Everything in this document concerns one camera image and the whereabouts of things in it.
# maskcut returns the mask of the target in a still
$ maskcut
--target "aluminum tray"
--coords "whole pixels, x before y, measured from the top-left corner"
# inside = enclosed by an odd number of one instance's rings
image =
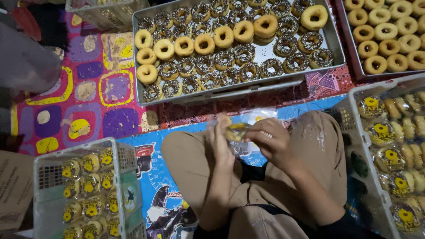
[[[400,77],[405,76],[408,74],[417,74],[421,72],[425,72],[424,70],[419,71],[405,71],[405,72],[389,72],[385,71],[385,73],[382,74],[376,74],[376,75],[368,75],[363,71],[362,63],[363,61],[360,59],[359,54],[357,53],[357,46],[354,42],[353,34],[351,33],[351,27],[348,23],[347,13],[344,7],[343,0],[336,0],[338,15],[341,20],[341,25],[344,31],[345,41],[347,42],[348,46],[348,53],[350,54],[350,58],[352,60],[352,65],[354,69],[354,74],[356,76],[357,80],[372,80],[376,79],[378,77]]]
[[[166,12],[172,13],[173,10],[177,7],[191,8],[193,5],[195,5],[199,2],[200,2],[199,0],[177,0],[177,1],[174,1],[174,2],[170,2],[170,3],[150,7],[150,8],[147,8],[147,9],[143,9],[143,10],[140,10],[140,11],[136,11],[133,14],[133,37],[134,37],[134,35],[136,35],[136,32],[139,30],[139,27],[138,27],[139,20],[138,20],[138,18],[142,18],[142,17],[154,18],[155,15],[158,12],[166,11]],[[209,0],[201,0],[201,2],[209,3]],[[157,104],[157,103],[169,102],[169,101],[172,101],[173,103],[176,103],[176,104],[182,104],[182,103],[194,102],[194,101],[205,101],[205,100],[209,100],[209,99],[234,97],[234,96],[238,96],[238,95],[248,94],[248,93],[251,93],[251,92],[254,92],[254,91],[258,92],[258,91],[265,91],[265,90],[269,90],[269,89],[285,88],[285,87],[290,87],[290,86],[301,84],[301,82],[303,81],[303,76],[306,73],[314,72],[314,71],[318,71],[318,70],[332,69],[332,68],[343,66],[344,63],[346,62],[346,59],[345,59],[345,56],[344,56],[344,52],[342,50],[342,46],[341,46],[341,42],[340,42],[337,30],[336,30],[336,26],[335,26],[335,23],[334,23],[334,16],[332,15],[332,11],[330,10],[329,5],[328,5],[326,0],[316,0],[316,4],[323,5],[328,10],[328,14],[329,14],[328,22],[326,23],[324,28],[319,31],[319,33],[323,36],[323,39],[324,39],[321,47],[322,48],[328,48],[331,51],[333,51],[333,53],[334,53],[334,64],[335,65],[330,66],[330,67],[320,68],[320,69],[307,68],[307,70],[301,71],[301,72],[296,72],[296,73],[291,73],[291,74],[283,74],[281,76],[263,78],[263,79],[258,79],[258,80],[254,80],[254,81],[238,83],[238,84],[235,84],[235,85],[222,86],[222,87],[219,87],[219,88],[210,89],[210,90],[201,91],[201,92],[192,93],[192,94],[182,94],[178,97],[172,97],[172,98],[165,98],[164,97],[161,100],[152,101],[152,102],[145,102],[145,100],[143,99],[143,91],[144,91],[145,88],[144,88],[143,84],[140,81],[137,80],[136,81],[136,92],[137,92],[137,98],[138,98],[139,103],[143,106],[154,105],[154,104]],[[246,11],[248,12],[250,9],[251,9],[251,7],[248,6]],[[212,21],[213,21],[213,18],[211,17],[210,20],[209,20],[210,24],[212,23]],[[284,57],[277,56],[273,53],[273,46],[274,46],[276,40],[277,40],[277,37],[273,40],[273,42],[271,42],[271,43],[269,43],[265,46],[257,45],[256,42],[254,41],[254,43],[253,43],[255,45],[254,62],[257,62],[258,65],[261,65],[261,63],[263,61],[265,61],[269,58],[277,58],[281,62],[283,62],[283,60],[285,59]],[[137,49],[136,46],[133,46],[133,49],[134,49],[134,68],[135,68],[135,71],[137,71],[137,68],[140,66],[139,63],[136,60],[136,55],[137,55],[137,52],[139,50]]]

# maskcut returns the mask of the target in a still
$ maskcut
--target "white plastic crate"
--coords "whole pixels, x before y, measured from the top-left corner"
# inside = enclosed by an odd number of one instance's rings
[[[34,238],[62,238],[69,226],[62,221],[67,199],[62,192],[65,179],[61,164],[76,156],[112,148],[117,203],[119,212],[119,232],[122,239],[145,239],[146,226],[142,217],[142,192],[136,177],[137,160],[134,147],[118,143],[112,137],[100,139],[84,145],[38,156],[34,161]],[[124,208],[124,192],[128,186],[136,190],[135,208],[131,212]]]
[[[385,93],[385,97],[396,97],[421,88],[425,89],[424,73],[356,87],[348,92],[347,98],[331,108],[331,114],[339,122],[342,134],[349,135],[351,140],[351,145],[346,147],[347,158],[351,156],[351,153],[357,153],[365,159],[368,166],[366,177],[360,177],[355,171],[351,176],[365,183],[368,193],[363,197],[363,202],[373,216],[370,227],[385,238],[399,239],[400,234],[390,212],[390,196],[381,187],[369,152],[369,146],[372,143],[369,134],[363,130],[356,100],[367,96],[379,96],[383,93]]]
[[[87,5],[85,0],[66,0],[65,10],[80,16],[84,21],[100,30],[110,28],[125,28],[132,25],[132,15],[135,11],[150,7],[147,0],[91,0]]]

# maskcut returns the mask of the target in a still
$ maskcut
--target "hand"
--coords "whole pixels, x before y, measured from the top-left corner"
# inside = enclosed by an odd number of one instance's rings
[[[214,151],[215,165],[219,167],[233,168],[235,163],[233,149],[224,137],[226,127],[231,123],[232,121],[227,115],[219,114],[215,125],[209,125],[208,127],[208,137]]]
[[[246,142],[253,141],[267,160],[282,171],[289,170],[295,160],[289,148],[289,132],[275,118],[257,121],[244,138]]]

